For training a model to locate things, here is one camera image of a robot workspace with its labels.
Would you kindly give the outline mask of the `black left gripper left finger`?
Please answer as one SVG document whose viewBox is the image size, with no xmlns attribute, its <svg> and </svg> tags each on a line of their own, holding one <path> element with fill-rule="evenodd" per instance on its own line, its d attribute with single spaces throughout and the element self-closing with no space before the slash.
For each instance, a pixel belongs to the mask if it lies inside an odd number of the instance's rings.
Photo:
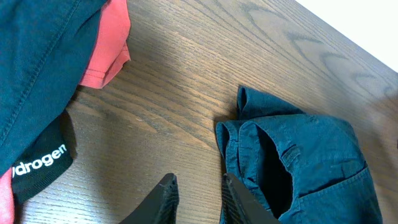
<svg viewBox="0 0 398 224">
<path fill-rule="evenodd" d="M 176 224 L 178 204 L 177 176 L 173 173 L 165 174 L 120 224 Z"/>
</svg>

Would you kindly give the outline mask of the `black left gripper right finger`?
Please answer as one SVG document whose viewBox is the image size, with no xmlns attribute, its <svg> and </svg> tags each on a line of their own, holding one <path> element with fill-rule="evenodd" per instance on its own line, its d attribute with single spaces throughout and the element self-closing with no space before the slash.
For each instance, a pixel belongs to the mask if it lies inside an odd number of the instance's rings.
<svg viewBox="0 0 398 224">
<path fill-rule="evenodd" d="M 226 224 L 279 224 L 280 222 L 232 173 L 222 180 L 223 220 Z"/>
</svg>

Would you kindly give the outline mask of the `navy blue shorts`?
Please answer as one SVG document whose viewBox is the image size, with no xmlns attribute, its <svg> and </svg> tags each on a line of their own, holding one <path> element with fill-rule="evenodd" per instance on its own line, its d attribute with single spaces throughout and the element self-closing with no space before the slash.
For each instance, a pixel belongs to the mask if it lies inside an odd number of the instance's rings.
<svg viewBox="0 0 398 224">
<path fill-rule="evenodd" d="M 242 86 L 237 118 L 220 121 L 226 170 L 281 223 L 381 223 L 352 126 Z"/>
</svg>

